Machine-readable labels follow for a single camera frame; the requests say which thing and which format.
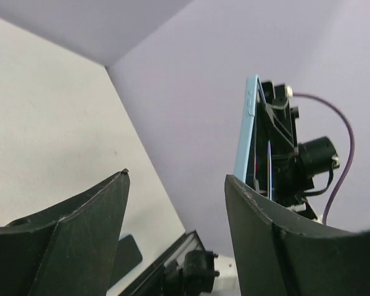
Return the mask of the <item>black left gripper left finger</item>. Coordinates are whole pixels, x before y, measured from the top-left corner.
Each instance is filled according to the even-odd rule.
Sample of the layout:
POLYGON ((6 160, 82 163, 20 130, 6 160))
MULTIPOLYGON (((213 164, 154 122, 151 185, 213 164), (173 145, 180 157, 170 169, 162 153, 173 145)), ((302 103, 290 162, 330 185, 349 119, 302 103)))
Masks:
POLYGON ((0 226, 0 295, 105 295, 129 189, 122 170, 0 226))

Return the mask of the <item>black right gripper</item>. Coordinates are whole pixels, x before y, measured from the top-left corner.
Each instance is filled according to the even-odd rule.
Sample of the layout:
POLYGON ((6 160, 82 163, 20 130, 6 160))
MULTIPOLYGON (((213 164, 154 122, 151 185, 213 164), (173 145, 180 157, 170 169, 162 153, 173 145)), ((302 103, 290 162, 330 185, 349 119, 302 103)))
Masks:
POLYGON ((286 84, 272 81, 261 83, 269 116, 268 134, 271 141, 274 173, 293 172, 298 162, 296 119, 298 108, 290 106, 292 91, 286 84))

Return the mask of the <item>light blue phone case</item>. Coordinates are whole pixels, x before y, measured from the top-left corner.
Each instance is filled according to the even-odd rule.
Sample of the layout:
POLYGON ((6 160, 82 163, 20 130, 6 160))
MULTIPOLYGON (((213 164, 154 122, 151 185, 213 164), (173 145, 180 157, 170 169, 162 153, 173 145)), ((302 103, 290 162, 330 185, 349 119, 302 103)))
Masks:
POLYGON ((252 148, 252 142, 255 135, 259 82, 258 75, 250 76, 246 81, 239 142, 234 164, 234 176, 250 187, 255 186, 255 149, 252 148))

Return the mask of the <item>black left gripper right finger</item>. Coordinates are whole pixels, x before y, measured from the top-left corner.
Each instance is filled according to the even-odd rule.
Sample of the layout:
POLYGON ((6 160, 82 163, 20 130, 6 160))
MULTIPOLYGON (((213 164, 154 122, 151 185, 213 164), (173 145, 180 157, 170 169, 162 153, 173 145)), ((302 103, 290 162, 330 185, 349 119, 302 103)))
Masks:
POLYGON ((224 192, 242 295, 370 295, 370 229, 309 220, 234 175, 224 192))

